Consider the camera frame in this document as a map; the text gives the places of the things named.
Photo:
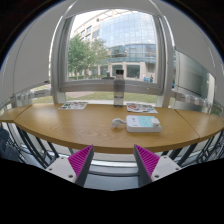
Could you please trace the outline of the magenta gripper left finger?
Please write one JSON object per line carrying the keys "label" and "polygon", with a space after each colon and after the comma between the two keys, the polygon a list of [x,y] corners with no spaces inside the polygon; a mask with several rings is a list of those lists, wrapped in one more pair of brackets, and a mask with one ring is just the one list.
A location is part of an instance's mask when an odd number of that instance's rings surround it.
{"label": "magenta gripper left finger", "polygon": [[94,147],[90,145],[68,157],[68,161],[76,173],[75,183],[81,187],[85,184],[93,156]]}

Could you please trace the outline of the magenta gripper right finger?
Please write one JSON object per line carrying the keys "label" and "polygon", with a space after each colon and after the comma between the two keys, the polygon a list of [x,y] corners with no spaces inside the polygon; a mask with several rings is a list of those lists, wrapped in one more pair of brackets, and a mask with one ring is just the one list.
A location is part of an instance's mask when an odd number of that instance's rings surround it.
{"label": "magenta gripper right finger", "polygon": [[152,182],[151,176],[160,157],[138,145],[134,145],[133,153],[138,166],[139,186],[143,187]]}

